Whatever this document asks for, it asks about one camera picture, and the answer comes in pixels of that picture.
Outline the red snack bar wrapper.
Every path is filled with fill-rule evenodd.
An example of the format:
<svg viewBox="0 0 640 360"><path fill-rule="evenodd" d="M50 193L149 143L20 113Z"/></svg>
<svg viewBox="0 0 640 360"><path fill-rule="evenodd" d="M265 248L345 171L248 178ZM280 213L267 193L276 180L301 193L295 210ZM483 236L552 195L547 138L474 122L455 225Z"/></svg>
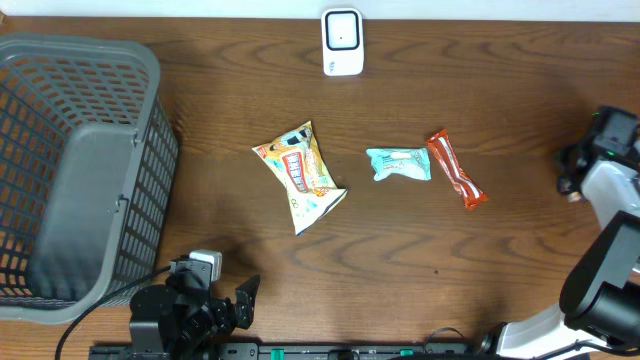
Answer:
<svg viewBox="0 0 640 360"><path fill-rule="evenodd" d="M488 200L486 193L461 168L446 129L429 137L426 145L461 196L467 210L473 210Z"/></svg>

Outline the yellow snack bag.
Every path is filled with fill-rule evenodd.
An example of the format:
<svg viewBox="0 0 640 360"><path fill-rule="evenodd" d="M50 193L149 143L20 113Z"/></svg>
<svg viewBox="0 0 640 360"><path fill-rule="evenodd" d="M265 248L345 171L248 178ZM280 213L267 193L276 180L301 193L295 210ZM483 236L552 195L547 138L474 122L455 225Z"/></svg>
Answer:
<svg viewBox="0 0 640 360"><path fill-rule="evenodd" d="M348 194L331 177L311 121L252 148L285 188L294 231L302 235Z"/></svg>

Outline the teal wet wipes pack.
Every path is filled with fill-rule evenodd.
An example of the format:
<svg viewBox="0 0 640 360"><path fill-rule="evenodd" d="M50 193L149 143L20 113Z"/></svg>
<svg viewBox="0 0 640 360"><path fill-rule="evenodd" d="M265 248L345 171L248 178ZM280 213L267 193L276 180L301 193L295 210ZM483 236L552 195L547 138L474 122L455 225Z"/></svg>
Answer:
<svg viewBox="0 0 640 360"><path fill-rule="evenodd" d="M366 154L371 160L375 181L393 174L420 181L431 180L430 160L425 148L370 148Z"/></svg>

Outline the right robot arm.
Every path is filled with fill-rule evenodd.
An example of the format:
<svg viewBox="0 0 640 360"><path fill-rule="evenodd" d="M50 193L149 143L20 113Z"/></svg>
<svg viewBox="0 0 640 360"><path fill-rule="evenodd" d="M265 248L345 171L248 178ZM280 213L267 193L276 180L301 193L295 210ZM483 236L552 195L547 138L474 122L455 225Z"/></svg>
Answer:
<svg viewBox="0 0 640 360"><path fill-rule="evenodd" d="M586 201L601 232L569 273L559 300L488 333L475 354L570 359L590 352L639 353L639 118L611 106L593 114L577 143L558 152L557 191Z"/></svg>

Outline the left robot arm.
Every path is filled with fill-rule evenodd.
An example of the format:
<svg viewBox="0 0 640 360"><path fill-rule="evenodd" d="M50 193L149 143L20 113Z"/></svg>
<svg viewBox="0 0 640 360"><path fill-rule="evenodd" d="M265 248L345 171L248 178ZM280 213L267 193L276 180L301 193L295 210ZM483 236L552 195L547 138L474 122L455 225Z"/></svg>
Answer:
<svg viewBox="0 0 640 360"><path fill-rule="evenodd" d="M211 337L252 325L261 278L254 275L238 286L235 301L215 298L211 286L220 278L221 265L221 253L193 251L170 262L163 284L134 294L130 359L212 359Z"/></svg>

